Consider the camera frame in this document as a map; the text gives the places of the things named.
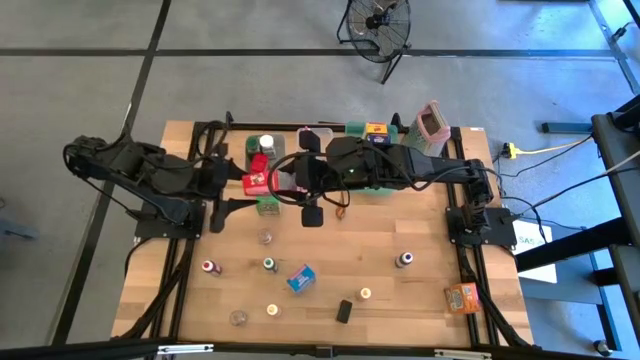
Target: wooden table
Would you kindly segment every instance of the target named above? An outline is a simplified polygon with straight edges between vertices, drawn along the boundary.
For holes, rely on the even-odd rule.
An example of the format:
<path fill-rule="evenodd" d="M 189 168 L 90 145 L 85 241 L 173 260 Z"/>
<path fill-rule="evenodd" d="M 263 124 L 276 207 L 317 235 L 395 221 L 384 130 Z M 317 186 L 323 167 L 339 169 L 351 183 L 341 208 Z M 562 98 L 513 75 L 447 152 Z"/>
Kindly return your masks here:
<path fill-rule="evenodd" d="M 169 153 L 186 157 L 192 129 L 192 122 L 169 121 L 161 145 Z M 230 156 L 237 164 L 244 164 L 244 142 L 251 134 L 258 132 L 235 130 L 227 136 Z M 287 153 L 295 152 L 295 132 L 282 134 Z M 462 128 L 462 136 L 466 157 L 491 166 L 484 130 Z M 495 179 L 490 178 L 496 194 L 492 206 L 499 206 Z M 224 194 L 225 198 L 246 198 L 238 182 L 229 182 Z M 447 235 L 445 185 L 434 184 L 420 193 L 398 191 L 387 197 L 353 194 L 343 220 L 335 217 L 335 206 L 320 205 L 325 213 L 321 228 L 303 228 L 300 208 L 283 206 L 279 217 L 260 217 L 254 208 L 243 209 L 229 216 L 222 233 L 204 232 L 195 245 L 179 339 L 470 346 L 465 317 L 447 313 L 443 294 L 445 287 L 460 282 L 455 250 Z M 266 246 L 258 242 L 262 228 L 269 228 L 274 237 Z M 151 240 L 132 256 L 113 335 L 128 330 L 156 295 L 167 244 L 167 240 Z M 412 252 L 415 259 L 412 265 L 397 269 L 394 258 L 404 251 Z M 265 257 L 276 259 L 277 274 L 263 269 Z M 502 248 L 485 246 L 484 258 L 493 300 L 520 336 L 532 342 L 512 256 Z M 221 277 L 201 270 L 207 259 L 221 264 Z M 316 272 L 317 281 L 303 294 L 294 295 L 285 280 L 303 264 Z M 362 287 L 372 291 L 366 302 L 354 298 Z M 354 303 L 346 325 L 335 320 L 342 299 Z M 272 303 L 282 309 L 279 318 L 266 313 Z M 171 316 L 172 304 L 170 298 L 165 319 Z M 229 323 L 229 314 L 238 309 L 249 316 L 242 327 Z M 482 313 L 478 313 L 478 327 L 481 341 L 487 343 Z M 164 321 L 162 334 L 168 328 Z"/>

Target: yellow box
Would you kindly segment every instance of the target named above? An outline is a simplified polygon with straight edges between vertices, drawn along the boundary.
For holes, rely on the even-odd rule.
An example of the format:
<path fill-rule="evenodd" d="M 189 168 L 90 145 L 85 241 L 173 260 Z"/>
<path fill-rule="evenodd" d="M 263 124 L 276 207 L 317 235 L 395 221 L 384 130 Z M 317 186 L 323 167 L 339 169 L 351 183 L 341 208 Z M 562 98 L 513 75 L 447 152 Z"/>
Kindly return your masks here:
<path fill-rule="evenodd" d="M 387 135 L 389 131 L 387 130 L 387 124 L 384 123 L 367 123 L 365 127 L 365 134 L 380 134 Z"/>

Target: small blue carton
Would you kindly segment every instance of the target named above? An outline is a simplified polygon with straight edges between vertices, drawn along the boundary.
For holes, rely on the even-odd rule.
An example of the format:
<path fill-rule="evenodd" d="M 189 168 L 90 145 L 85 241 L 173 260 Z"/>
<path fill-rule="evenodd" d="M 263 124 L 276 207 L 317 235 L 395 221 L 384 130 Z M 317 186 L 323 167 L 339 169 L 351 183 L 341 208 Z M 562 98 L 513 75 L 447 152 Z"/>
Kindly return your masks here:
<path fill-rule="evenodd" d="M 287 280 L 287 283 L 296 294 L 301 293 L 314 282 L 316 282 L 316 274 L 306 264 Z"/>

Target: black tripod leg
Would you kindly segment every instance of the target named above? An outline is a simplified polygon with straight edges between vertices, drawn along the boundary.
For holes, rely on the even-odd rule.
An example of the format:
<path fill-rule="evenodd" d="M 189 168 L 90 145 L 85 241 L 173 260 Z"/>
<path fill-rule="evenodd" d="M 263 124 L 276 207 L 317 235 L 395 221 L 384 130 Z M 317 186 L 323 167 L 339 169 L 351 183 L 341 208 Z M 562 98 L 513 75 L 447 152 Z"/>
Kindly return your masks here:
<path fill-rule="evenodd" d="M 389 76 L 391 76 L 391 73 L 400 62 L 400 59 L 402 59 L 402 56 L 404 55 L 405 51 L 406 49 L 402 50 L 402 52 L 398 55 L 398 58 L 396 59 L 395 62 L 392 62 L 392 61 L 389 62 L 389 65 L 387 66 L 387 71 L 385 71 L 384 77 L 382 78 L 382 82 L 381 82 L 382 85 L 384 85 L 387 82 L 387 79 L 389 79 Z"/>
<path fill-rule="evenodd" d="M 349 13 L 350 8 L 351 8 L 351 0 L 349 0 L 349 2 L 347 3 L 347 8 L 344 10 L 344 15 L 342 16 L 342 20 L 340 21 L 340 25 L 338 26 L 338 31 L 336 31 L 336 37 L 338 38 L 338 41 L 340 41 L 340 44 L 343 44 L 349 41 L 349 40 L 340 39 L 340 29 L 342 29 L 342 24 L 344 24 L 344 21 L 347 18 L 347 14 Z"/>

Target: small bottle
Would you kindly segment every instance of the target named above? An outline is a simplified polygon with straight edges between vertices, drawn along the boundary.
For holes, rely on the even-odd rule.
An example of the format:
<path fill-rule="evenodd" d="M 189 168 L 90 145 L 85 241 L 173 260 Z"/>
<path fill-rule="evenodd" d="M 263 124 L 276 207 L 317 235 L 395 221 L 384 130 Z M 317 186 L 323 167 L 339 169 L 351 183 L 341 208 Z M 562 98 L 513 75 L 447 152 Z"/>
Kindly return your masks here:
<path fill-rule="evenodd" d="M 267 245 L 273 240 L 273 236 L 271 236 L 271 232 L 269 229 L 261 229 L 258 231 L 258 242 L 262 245 Z"/>
<path fill-rule="evenodd" d="M 371 297 L 371 289 L 369 288 L 362 288 L 358 292 L 356 292 L 356 299 L 360 301 L 369 300 L 370 297 Z"/>
<path fill-rule="evenodd" d="M 267 306 L 267 314 L 269 314 L 269 316 L 278 317 L 282 314 L 282 311 L 280 310 L 278 305 L 270 304 L 269 306 Z"/>
<path fill-rule="evenodd" d="M 264 269 L 267 271 L 273 271 L 274 273 L 278 272 L 278 265 L 276 264 L 276 261 L 273 260 L 273 258 L 264 259 L 264 261 L 262 262 L 262 266 L 264 266 Z"/>
<path fill-rule="evenodd" d="M 236 310 L 229 315 L 229 323 L 233 326 L 242 326 L 248 319 L 249 316 L 242 310 Z"/>
<path fill-rule="evenodd" d="M 220 276 L 222 274 L 222 266 L 214 263 L 211 260 L 205 260 L 202 263 L 202 270 L 213 276 Z"/>
<path fill-rule="evenodd" d="M 408 253 L 408 252 L 402 253 L 400 254 L 400 256 L 396 258 L 396 267 L 401 269 L 411 264 L 412 261 L 413 261 L 413 255 L 411 255 L 411 253 Z"/>
<path fill-rule="evenodd" d="M 274 145 L 273 136 L 271 135 L 260 136 L 260 151 L 263 154 L 267 155 L 271 160 L 276 158 L 276 148 Z"/>

